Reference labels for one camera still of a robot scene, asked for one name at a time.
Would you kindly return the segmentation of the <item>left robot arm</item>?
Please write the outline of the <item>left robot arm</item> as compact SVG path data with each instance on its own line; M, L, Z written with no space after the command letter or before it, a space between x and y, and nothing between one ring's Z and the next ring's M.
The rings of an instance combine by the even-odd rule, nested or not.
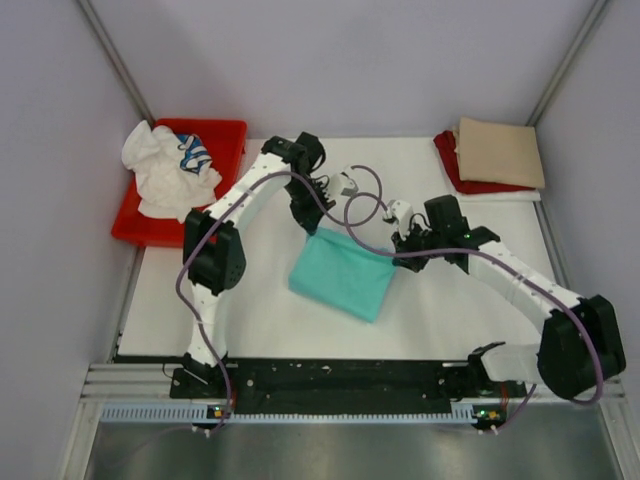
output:
M222 199L188 214L176 290L194 314L183 366L203 395L216 396L226 387L227 374L220 367L228 352L226 309L230 291L247 264L242 233L269 199L284 190L296 223L307 234L315 234L325 212L335 205L322 181L312 177L325 160L322 143L310 133L303 132L294 141L274 136ZM192 300L180 292L183 280L191 285Z

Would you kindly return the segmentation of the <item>teal t shirt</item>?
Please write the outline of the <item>teal t shirt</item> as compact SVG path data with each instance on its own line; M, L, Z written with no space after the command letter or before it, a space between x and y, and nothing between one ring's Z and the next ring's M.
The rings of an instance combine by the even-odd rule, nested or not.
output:
M288 276L288 288L373 323L394 274L390 258L363 249L345 234L320 228L307 238Z

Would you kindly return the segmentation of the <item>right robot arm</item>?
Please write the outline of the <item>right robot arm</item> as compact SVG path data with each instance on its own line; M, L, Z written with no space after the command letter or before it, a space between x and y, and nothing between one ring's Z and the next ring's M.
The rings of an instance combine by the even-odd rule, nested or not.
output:
M424 225L405 201L392 200L383 215L394 226L393 263L419 272L436 251L448 263L492 288L540 334L530 345L504 341L476 348L468 357L469 388L487 396L505 381L543 384L556 396L576 400L627 367L612 303L586 298L537 272L485 226L470 227L458 200L444 195L424 204Z

